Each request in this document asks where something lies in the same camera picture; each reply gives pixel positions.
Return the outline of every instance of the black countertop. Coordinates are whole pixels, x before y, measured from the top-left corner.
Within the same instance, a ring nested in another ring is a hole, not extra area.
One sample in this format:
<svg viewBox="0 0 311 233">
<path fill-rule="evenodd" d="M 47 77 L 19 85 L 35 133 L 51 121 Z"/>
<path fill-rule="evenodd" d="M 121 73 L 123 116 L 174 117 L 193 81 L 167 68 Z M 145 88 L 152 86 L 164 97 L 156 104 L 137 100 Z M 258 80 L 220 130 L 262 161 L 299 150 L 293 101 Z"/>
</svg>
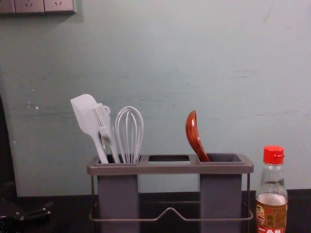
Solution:
<svg viewBox="0 0 311 233">
<path fill-rule="evenodd" d="M 198 193 L 162 193 L 141 194 L 141 214 L 148 217 L 153 213 L 163 211 L 171 204 L 152 206 L 154 200 L 190 200 L 189 203 L 173 204 L 182 213 L 198 217 L 199 204 Z M 18 198 L 16 203 L 24 210 L 33 210 L 42 207 L 49 201 L 54 201 L 51 208 L 51 220 L 48 225 L 27 229 L 25 233 L 92 233 L 93 224 L 88 219 L 91 207 L 91 196 L 63 196 L 63 197 L 31 197 Z M 255 207 L 255 192 L 251 192 L 252 210 Z M 286 233 L 309 233 L 311 232 L 311 190 L 289 190 L 288 221 Z M 174 213 L 168 213 L 157 224 L 144 224 L 141 226 L 142 233 L 196 233 L 199 232 L 199 224 L 184 223 Z M 251 233 L 255 233 L 255 222 L 251 222 Z"/>
</svg>

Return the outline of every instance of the white whisk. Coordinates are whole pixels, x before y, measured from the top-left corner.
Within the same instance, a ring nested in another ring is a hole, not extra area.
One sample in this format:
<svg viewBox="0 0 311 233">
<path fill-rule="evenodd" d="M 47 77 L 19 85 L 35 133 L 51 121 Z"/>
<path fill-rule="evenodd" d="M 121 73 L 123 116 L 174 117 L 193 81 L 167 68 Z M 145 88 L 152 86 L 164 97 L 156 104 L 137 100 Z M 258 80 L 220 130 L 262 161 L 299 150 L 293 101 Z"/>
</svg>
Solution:
<svg viewBox="0 0 311 233">
<path fill-rule="evenodd" d="M 136 163 L 144 133 L 142 115 L 136 108 L 126 106 L 119 111 L 115 128 L 123 162 Z"/>
</svg>

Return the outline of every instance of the power socket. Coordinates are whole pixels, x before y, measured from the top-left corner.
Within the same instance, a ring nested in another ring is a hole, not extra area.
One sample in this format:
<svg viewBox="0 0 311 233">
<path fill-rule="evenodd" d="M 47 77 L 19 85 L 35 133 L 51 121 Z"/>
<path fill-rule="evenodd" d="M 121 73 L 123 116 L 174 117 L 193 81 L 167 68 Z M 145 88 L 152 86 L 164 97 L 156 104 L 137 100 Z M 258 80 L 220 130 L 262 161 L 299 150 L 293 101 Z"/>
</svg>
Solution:
<svg viewBox="0 0 311 233">
<path fill-rule="evenodd" d="M 0 14 L 15 13 L 14 0 L 0 0 Z"/>
<path fill-rule="evenodd" d="M 16 13 L 43 13 L 43 0 L 15 0 Z"/>
<path fill-rule="evenodd" d="M 45 12 L 73 12 L 74 0 L 44 0 Z"/>
</svg>

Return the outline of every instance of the wooden spoon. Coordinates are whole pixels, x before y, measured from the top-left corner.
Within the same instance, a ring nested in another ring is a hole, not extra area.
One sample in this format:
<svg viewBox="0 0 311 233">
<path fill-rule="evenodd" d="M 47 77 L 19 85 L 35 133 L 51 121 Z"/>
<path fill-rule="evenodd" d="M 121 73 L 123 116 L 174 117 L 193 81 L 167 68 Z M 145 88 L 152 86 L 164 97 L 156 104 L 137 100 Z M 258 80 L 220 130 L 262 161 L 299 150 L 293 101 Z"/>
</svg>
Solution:
<svg viewBox="0 0 311 233">
<path fill-rule="evenodd" d="M 207 156 L 198 132 L 198 127 L 196 123 L 196 112 L 193 110 L 189 113 L 186 121 L 186 135 L 189 141 L 190 146 L 194 152 L 199 156 L 200 161 L 210 162 L 209 157 Z"/>
</svg>

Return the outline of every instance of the utensil holder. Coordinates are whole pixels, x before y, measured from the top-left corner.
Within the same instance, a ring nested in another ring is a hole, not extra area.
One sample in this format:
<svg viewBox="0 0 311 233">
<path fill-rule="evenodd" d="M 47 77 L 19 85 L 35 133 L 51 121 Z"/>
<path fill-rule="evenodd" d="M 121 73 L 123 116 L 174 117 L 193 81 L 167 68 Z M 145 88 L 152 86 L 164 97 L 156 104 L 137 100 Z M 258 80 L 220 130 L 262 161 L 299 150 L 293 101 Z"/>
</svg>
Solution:
<svg viewBox="0 0 311 233">
<path fill-rule="evenodd" d="M 200 222 L 200 233 L 241 233 L 241 222 L 253 218 L 250 210 L 250 173 L 253 163 L 242 154 L 209 153 L 211 162 L 197 155 L 142 155 L 137 164 L 100 164 L 98 157 L 87 166 L 92 181 L 89 218 L 101 223 L 102 233 L 139 233 L 140 222 L 157 222 L 173 211 L 185 222 Z M 200 174 L 200 218 L 182 216 L 172 207 L 153 219 L 139 218 L 138 175 Z M 242 174 L 247 174 L 247 217 L 241 217 Z M 94 176 L 97 176 L 100 218 L 94 212 Z"/>
</svg>

